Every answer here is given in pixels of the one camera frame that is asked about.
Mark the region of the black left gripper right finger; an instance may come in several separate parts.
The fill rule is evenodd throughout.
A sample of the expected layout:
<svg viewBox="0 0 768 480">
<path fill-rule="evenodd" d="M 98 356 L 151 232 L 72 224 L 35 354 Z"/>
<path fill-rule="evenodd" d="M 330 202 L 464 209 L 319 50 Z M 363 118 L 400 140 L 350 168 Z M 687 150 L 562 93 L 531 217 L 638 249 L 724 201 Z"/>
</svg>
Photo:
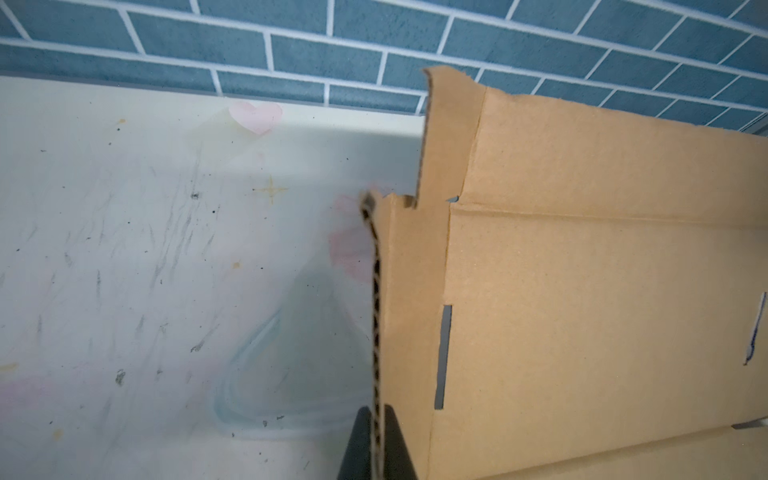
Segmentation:
<svg viewBox="0 0 768 480">
<path fill-rule="evenodd" d="M 384 463 L 386 480 L 417 480 L 417 474 L 394 408 L 384 408 Z"/>
</svg>

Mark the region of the brown cardboard paper box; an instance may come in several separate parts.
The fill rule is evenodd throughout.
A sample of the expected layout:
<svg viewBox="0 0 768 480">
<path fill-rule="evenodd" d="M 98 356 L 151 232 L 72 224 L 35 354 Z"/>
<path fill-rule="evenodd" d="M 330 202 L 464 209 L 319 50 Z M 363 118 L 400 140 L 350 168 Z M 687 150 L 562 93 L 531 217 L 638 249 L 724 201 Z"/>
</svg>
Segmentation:
<svg viewBox="0 0 768 480">
<path fill-rule="evenodd" d="M 367 194 L 372 477 L 763 479 L 767 141 L 426 70 L 414 195 Z"/>
</svg>

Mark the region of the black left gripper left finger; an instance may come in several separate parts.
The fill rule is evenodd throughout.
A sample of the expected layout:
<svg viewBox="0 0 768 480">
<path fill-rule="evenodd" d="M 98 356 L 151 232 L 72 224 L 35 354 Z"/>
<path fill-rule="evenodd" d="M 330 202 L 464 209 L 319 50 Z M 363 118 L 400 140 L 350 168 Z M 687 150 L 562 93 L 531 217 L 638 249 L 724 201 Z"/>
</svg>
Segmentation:
<svg viewBox="0 0 768 480">
<path fill-rule="evenodd" d="M 338 480 L 371 480 L 371 410 L 361 407 L 356 414 L 337 474 Z"/>
</svg>

